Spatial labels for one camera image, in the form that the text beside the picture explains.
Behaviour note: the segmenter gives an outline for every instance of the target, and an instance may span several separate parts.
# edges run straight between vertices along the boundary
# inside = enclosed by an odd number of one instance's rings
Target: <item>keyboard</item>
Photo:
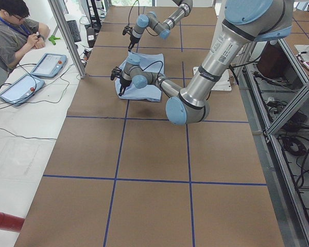
[[[76,20],[70,20],[66,21],[68,28],[70,29],[70,32],[73,37],[74,42],[79,42],[81,41],[78,25]]]

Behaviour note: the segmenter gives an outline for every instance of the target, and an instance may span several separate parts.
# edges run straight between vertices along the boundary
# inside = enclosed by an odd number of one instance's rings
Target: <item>black hair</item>
[[[29,9],[23,0],[0,0],[0,10],[6,10],[10,15],[16,14],[20,17],[28,17]]]

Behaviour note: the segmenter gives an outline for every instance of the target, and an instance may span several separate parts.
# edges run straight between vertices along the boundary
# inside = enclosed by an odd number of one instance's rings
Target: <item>blue cloth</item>
[[[147,54],[140,54],[140,53],[135,53],[141,58],[141,63],[140,67],[145,68],[148,65],[150,65],[153,62],[156,61],[162,61],[164,64],[164,55],[158,54],[158,55],[147,55]],[[126,60],[119,66],[119,68],[124,69]],[[162,66],[160,62],[155,63],[151,65],[149,68],[147,68],[145,71],[146,72],[154,72],[154,73],[162,73],[164,74],[164,65]],[[119,94],[120,91],[120,80],[117,79],[115,81],[115,89],[117,92],[117,95]],[[118,96],[120,99],[133,99],[133,100],[141,100],[141,99],[147,99],[149,101],[154,101],[154,102],[159,102],[161,100],[161,91],[159,88],[157,88],[154,85],[147,85],[142,89],[137,89],[133,83],[130,84],[130,86],[126,89],[125,93],[123,96]]]

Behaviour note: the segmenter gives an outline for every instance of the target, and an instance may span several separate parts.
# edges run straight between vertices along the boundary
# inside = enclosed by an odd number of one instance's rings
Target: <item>tablet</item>
[[[20,105],[42,88],[44,83],[44,80],[26,74],[1,92],[0,99],[13,105]]]
[[[53,78],[63,68],[66,55],[45,53],[31,71],[31,75],[40,78]]]

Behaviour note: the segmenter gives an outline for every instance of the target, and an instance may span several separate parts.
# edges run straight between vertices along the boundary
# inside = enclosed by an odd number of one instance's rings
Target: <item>green object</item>
[[[55,37],[55,35],[52,35],[52,36],[49,37],[48,40],[51,41],[53,45],[56,45],[55,40],[60,40],[60,39],[61,38],[57,38],[57,37]]]

